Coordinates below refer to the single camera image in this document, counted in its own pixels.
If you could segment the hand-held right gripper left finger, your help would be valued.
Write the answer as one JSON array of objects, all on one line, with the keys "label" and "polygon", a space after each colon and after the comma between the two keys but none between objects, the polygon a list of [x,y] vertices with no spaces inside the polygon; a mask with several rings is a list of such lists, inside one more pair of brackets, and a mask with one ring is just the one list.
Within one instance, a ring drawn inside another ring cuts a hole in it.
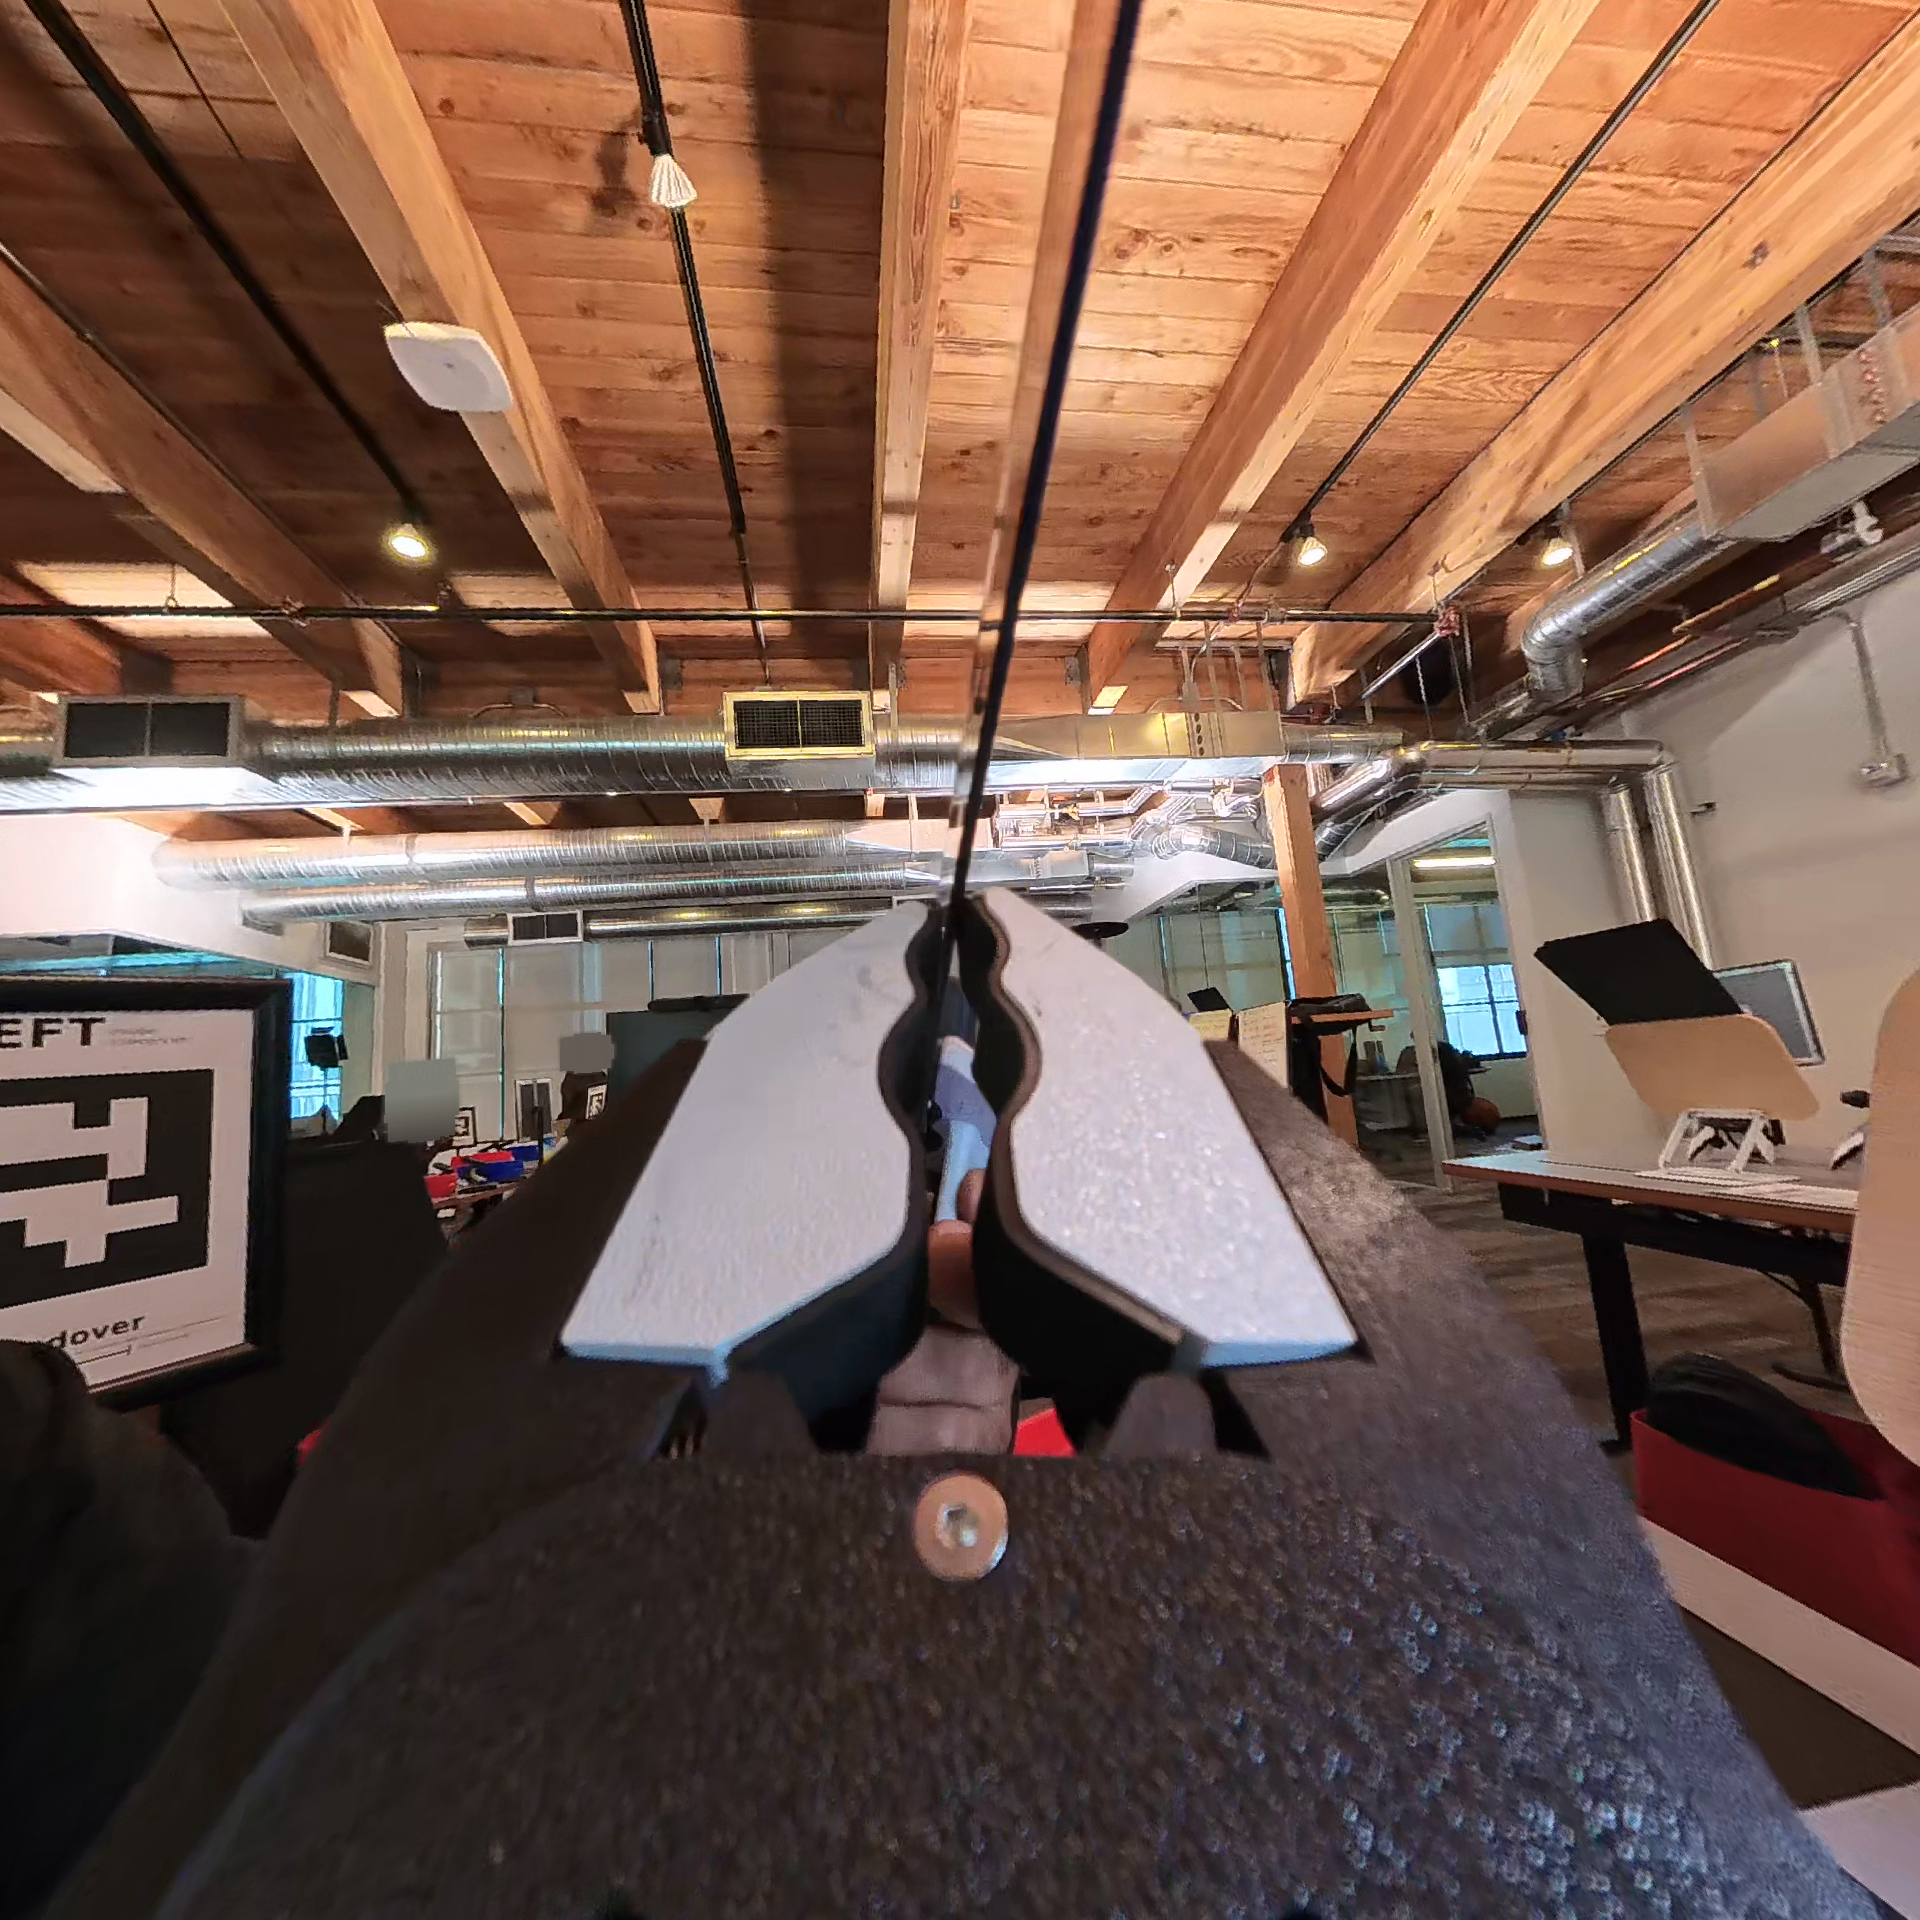
[{"label": "hand-held right gripper left finger", "polygon": [[567,1315],[567,1357],[769,1375],[828,1451],[871,1447],[879,1384],[927,1327],[941,918],[894,908],[710,1030]]}]

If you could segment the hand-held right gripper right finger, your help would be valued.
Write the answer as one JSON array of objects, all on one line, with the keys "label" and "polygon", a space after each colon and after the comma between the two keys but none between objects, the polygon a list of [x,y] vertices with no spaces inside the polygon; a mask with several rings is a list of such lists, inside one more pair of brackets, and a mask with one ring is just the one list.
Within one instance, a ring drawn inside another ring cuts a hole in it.
[{"label": "hand-held right gripper right finger", "polygon": [[1007,892],[970,901],[959,976],[996,1118],[977,1303],[1077,1447],[1146,1381],[1359,1355],[1209,1045],[1170,1004]]}]

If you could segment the dark plate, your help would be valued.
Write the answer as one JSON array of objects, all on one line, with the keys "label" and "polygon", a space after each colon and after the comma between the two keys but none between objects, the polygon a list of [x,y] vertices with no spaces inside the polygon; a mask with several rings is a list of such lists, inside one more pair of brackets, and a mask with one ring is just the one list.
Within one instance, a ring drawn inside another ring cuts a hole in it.
[{"label": "dark plate", "polygon": [[948,808],[954,846],[947,901],[927,917],[930,1050],[940,1045],[947,982],[970,901],[993,746],[1012,675],[1025,591],[1039,544],[1073,348],[1098,251],[1141,12],[1141,2],[1086,2],[1073,14],[1063,95],[1046,159],[1039,240],[1018,355],[1015,399],[999,469],[993,546],[979,604],[967,726],[954,756],[956,786]]}]

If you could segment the large black screen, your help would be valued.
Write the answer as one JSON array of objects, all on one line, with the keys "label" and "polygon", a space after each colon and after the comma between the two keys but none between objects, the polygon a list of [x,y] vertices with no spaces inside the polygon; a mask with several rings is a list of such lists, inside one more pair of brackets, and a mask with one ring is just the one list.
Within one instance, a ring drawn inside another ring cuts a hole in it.
[{"label": "large black screen", "polygon": [[605,1012],[605,1030],[612,1045],[609,1092],[620,1094],[674,1046],[703,1042],[745,999],[745,992],[690,994],[652,999],[641,1011]]}]

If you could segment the black standing desk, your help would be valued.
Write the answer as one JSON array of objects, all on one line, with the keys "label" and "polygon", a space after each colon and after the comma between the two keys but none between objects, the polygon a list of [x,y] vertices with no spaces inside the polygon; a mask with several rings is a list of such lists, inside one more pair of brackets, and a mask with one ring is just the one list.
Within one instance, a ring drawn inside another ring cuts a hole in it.
[{"label": "black standing desk", "polygon": [[[1382,1023],[1385,1012],[1362,994],[1284,999],[1284,1004],[1292,1039],[1292,1087],[1287,1092],[1323,1119],[1331,1132],[1355,1144],[1359,1128],[1354,1087],[1359,1071],[1359,1038],[1362,1030]],[[1203,987],[1187,994],[1187,1018],[1203,1039],[1234,1045],[1234,1014],[1236,1011],[1230,1008],[1220,989]]]}]

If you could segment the wooden pillar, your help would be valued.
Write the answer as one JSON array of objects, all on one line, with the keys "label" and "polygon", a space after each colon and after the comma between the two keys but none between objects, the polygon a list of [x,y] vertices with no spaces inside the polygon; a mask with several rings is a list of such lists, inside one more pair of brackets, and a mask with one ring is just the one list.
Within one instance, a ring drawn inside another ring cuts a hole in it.
[{"label": "wooden pillar", "polygon": [[1313,835],[1309,773],[1301,764],[1271,766],[1261,778],[1263,816],[1276,850],[1276,875],[1289,960],[1289,999],[1337,994],[1337,967],[1322,854]]}]

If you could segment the black board panel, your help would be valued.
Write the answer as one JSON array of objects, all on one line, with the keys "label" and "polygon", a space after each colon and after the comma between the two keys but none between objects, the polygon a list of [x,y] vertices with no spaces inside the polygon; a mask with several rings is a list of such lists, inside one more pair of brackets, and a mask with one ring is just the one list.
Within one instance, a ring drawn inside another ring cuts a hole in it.
[{"label": "black board panel", "polygon": [[169,1399],[159,1429],[203,1477],[233,1534],[261,1541],[318,1434],[445,1237],[406,1142],[295,1141],[285,1150],[283,1276],[268,1360]]}]

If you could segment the wooden top desk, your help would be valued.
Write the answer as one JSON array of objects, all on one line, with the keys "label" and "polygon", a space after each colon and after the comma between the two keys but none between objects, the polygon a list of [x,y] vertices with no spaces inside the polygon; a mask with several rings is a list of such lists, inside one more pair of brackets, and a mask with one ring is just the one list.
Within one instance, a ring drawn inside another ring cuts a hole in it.
[{"label": "wooden top desk", "polygon": [[1591,1294],[1612,1431],[1610,1456],[1633,1450],[1629,1421],[1647,1399],[1647,1357],[1629,1255],[1659,1252],[1730,1266],[1780,1285],[1809,1310],[1817,1366],[1783,1368],[1810,1387],[1847,1394],[1839,1310],[1852,1260],[1859,1180],[1810,1163],[1758,1173],[1607,1168],[1543,1150],[1450,1158],[1444,1173],[1495,1186],[1506,1221],[1577,1242]]}]

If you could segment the black and beige panel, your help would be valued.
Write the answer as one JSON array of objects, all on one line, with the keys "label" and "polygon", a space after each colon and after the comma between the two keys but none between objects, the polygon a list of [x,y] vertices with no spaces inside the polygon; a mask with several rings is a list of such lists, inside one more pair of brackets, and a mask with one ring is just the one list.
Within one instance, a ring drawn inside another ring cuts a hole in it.
[{"label": "black and beige panel", "polygon": [[[1690,1109],[1761,1111],[1785,1128],[1817,1115],[1817,1094],[1783,1039],[1738,1008],[1714,970],[1666,918],[1577,933],[1537,948],[1543,970],[1601,1019],[1635,1098],[1670,1128]],[[1690,1183],[1761,1183],[1668,1176]]]}]

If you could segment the black bag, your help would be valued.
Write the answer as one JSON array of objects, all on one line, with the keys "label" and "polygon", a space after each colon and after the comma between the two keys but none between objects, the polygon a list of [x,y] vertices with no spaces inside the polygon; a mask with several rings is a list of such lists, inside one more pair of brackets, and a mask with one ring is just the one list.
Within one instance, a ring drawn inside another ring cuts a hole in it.
[{"label": "black bag", "polygon": [[1726,1467],[1833,1496],[1881,1492],[1810,1408],[1726,1357],[1683,1352],[1662,1362],[1641,1411],[1647,1429]]}]

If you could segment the red fabric bin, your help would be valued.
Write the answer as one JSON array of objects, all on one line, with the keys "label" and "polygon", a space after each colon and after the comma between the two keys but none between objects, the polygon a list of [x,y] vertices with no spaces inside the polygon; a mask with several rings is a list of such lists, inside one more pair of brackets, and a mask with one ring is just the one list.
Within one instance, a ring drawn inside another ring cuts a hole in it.
[{"label": "red fabric bin", "polygon": [[1873,1426],[1809,1411],[1855,1482],[1817,1491],[1633,1421],[1644,1520],[1917,1662],[1917,1470]]}]

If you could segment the black panel on white stand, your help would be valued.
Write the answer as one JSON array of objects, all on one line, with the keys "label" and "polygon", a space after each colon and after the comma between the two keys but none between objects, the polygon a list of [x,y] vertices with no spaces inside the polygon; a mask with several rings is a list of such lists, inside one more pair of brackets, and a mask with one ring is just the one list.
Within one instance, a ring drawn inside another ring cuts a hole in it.
[{"label": "black panel on white stand", "polygon": [[1865,1420],[1917,1462],[1917,976],[1878,1027],[1839,1315],[1839,1357]]}]

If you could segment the black-sleeved operator arm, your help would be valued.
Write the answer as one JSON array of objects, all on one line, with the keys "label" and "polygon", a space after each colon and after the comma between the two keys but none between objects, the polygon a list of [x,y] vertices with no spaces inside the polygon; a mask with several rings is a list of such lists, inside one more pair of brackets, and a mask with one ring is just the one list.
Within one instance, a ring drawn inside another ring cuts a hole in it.
[{"label": "black-sleeved operator arm", "polygon": [[2,1349],[2,1916],[39,1916],[196,1691],[254,1546],[39,1342]]}]

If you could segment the white ceiling access point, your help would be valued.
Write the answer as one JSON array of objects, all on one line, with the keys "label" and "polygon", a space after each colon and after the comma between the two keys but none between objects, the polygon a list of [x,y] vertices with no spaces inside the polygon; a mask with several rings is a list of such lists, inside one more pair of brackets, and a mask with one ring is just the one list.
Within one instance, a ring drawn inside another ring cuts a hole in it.
[{"label": "white ceiling access point", "polygon": [[507,370],[489,338],[449,323],[398,320],[382,330],[391,360],[429,410],[505,416],[515,406]]}]

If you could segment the silver round air duct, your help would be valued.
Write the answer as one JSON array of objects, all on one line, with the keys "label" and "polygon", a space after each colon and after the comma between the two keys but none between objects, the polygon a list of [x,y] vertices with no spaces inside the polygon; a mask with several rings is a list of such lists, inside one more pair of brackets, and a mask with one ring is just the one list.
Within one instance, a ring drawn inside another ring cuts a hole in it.
[{"label": "silver round air duct", "polygon": [[162,842],[179,894],[254,928],[593,908],[850,906],[941,896],[956,835],[924,823],[745,823]]},{"label": "silver round air duct", "polygon": [[1125,778],[1251,778],[1397,751],[1391,726],[1276,711],[1038,715],[979,747],[967,718],[875,712],[867,693],[726,694],[721,712],[497,715],[306,726],[221,694],[63,696],[5,720],[5,814],[417,807],[507,799],[990,794]]}]

